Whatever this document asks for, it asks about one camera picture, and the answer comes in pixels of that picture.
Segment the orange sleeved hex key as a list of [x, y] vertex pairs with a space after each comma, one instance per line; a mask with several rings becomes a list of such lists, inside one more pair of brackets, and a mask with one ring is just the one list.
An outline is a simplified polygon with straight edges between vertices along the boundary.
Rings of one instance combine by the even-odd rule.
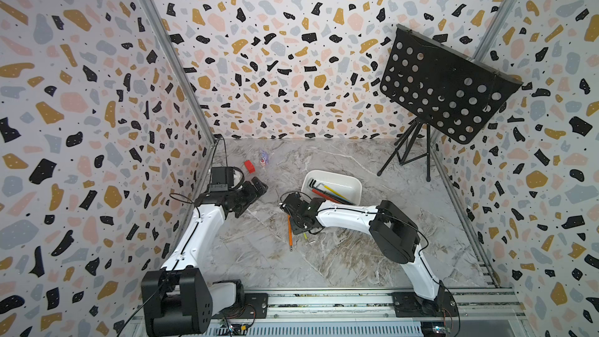
[[289, 248], [290, 251], [293, 251], [293, 227], [292, 227], [292, 220], [291, 220], [291, 216], [288, 215], [288, 242], [289, 242]]

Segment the red sleeved hex key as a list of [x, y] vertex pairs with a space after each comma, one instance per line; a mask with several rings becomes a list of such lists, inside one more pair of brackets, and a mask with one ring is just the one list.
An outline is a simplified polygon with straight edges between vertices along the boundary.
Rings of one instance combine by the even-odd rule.
[[311, 190], [312, 193], [316, 194], [317, 196], [319, 196], [320, 198], [324, 198], [327, 201], [331, 201], [337, 204], [344, 204], [345, 201], [343, 199], [338, 198], [337, 196], [333, 195], [333, 194], [329, 194], [329, 193], [325, 193], [323, 191], [320, 191], [318, 189], [312, 189]]

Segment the large black hex key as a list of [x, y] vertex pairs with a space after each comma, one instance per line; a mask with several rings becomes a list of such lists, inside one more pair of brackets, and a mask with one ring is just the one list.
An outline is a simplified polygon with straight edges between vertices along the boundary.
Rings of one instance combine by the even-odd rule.
[[325, 190], [324, 188], [321, 188], [318, 186], [319, 183], [317, 183], [317, 181], [315, 179], [311, 179], [308, 183], [308, 187], [310, 188], [310, 190], [312, 189], [318, 189], [320, 191], [323, 191], [325, 193], [329, 193], [327, 192], [327, 190]]

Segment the thin dark grey hex key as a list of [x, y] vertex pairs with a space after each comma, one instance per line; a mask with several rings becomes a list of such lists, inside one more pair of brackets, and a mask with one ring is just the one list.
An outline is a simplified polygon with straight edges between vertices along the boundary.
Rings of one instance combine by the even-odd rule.
[[335, 197], [337, 199], [339, 199], [340, 201], [343, 201], [345, 204], [353, 205], [353, 203], [352, 203], [352, 201], [350, 199], [344, 197], [343, 195], [341, 195], [341, 193], [338, 193], [337, 191], [335, 191], [331, 187], [327, 186], [326, 184], [319, 183], [318, 186], [321, 187], [321, 188], [324, 188], [325, 190], [327, 190], [327, 192], [329, 192], [330, 195], [335, 195]]

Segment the yellow sleeved hex key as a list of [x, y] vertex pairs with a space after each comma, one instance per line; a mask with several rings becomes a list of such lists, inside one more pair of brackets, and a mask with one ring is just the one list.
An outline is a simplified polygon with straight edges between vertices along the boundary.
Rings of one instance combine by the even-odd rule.
[[344, 197], [343, 195], [341, 195], [341, 193], [338, 193], [337, 191], [333, 190], [331, 187], [328, 187], [326, 185], [323, 184], [323, 187], [332, 195], [335, 195], [340, 201], [344, 201], [343, 203], [345, 204], [351, 204], [353, 205], [353, 203], [350, 201], [350, 199]]

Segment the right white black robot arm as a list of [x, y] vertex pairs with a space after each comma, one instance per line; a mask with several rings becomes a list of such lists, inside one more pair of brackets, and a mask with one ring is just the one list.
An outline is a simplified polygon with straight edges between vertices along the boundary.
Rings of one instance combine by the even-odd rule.
[[391, 201], [373, 206], [338, 204], [326, 198], [304, 198], [301, 192], [287, 193], [279, 204], [290, 217], [294, 234], [320, 233], [325, 228], [349, 229], [370, 236], [379, 251], [400, 265], [413, 288], [418, 315], [458, 315], [452, 293], [430, 268], [424, 250], [429, 241], [416, 223]]

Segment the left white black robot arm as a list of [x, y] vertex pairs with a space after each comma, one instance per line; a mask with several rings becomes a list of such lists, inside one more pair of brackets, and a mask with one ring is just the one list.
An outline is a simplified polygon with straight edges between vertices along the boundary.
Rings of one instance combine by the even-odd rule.
[[208, 285], [201, 263], [229, 215], [239, 218], [266, 194], [257, 177], [247, 180], [240, 168], [212, 169], [206, 190], [191, 202], [189, 225], [166, 262], [141, 282], [142, 308], [149, 336], [183, 336], [207, 332], [212, 318], [225, 322], [257, 312], [245, 300], [239, 280]]

